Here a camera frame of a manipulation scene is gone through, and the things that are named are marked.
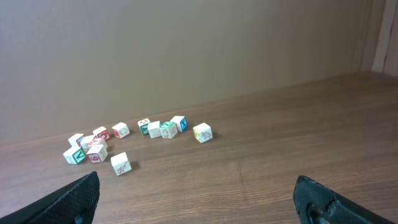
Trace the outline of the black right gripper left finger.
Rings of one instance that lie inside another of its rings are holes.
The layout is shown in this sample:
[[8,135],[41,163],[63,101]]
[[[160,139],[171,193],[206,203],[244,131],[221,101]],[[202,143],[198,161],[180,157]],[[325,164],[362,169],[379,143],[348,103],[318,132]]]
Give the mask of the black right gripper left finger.
[[93,171],[40,200],[1,218],[13,224],[92,224],[100,197],[100,180]]

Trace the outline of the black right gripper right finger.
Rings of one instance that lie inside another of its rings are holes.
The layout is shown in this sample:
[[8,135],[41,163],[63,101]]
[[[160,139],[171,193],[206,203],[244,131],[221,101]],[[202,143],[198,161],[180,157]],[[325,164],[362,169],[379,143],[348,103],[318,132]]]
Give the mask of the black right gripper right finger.
[[393,224],[304,175],[297,178],[293,200],[301,224]]

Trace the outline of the white block green side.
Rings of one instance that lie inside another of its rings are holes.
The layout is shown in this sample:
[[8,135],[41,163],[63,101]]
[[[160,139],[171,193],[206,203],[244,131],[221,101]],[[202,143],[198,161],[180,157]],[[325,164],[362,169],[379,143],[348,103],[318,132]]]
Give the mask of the white block green side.
[[132,170],[127,154],[122,152],[111,158],[111,165],[117,175],[125,174]]

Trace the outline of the white block plain picture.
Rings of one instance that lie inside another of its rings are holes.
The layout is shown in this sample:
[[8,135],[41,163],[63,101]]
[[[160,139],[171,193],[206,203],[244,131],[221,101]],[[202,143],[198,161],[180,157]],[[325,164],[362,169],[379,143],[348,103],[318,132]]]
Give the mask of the white block plain picture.
[[149,123],[147,125],[147,130],[151,138],[158,138],[162,136],[160,132],[160,121],[154,121]]

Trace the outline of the green letter Z block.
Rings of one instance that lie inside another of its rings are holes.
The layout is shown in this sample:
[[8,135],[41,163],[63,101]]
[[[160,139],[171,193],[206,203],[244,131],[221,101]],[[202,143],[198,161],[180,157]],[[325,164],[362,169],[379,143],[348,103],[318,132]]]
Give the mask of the green letter Z block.
[[178,133],[177,126],[173,121],[165,121],[159,128],[162,137],[166,139],[172,139]]

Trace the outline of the white block blue side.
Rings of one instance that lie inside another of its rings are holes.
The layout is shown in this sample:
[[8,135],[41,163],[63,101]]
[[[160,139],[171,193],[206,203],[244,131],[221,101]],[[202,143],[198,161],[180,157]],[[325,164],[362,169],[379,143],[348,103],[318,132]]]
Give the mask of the white block blue side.
[[171,122],[176,124],[178,132],[184,132],[188,126],[185,116],[174,116]]

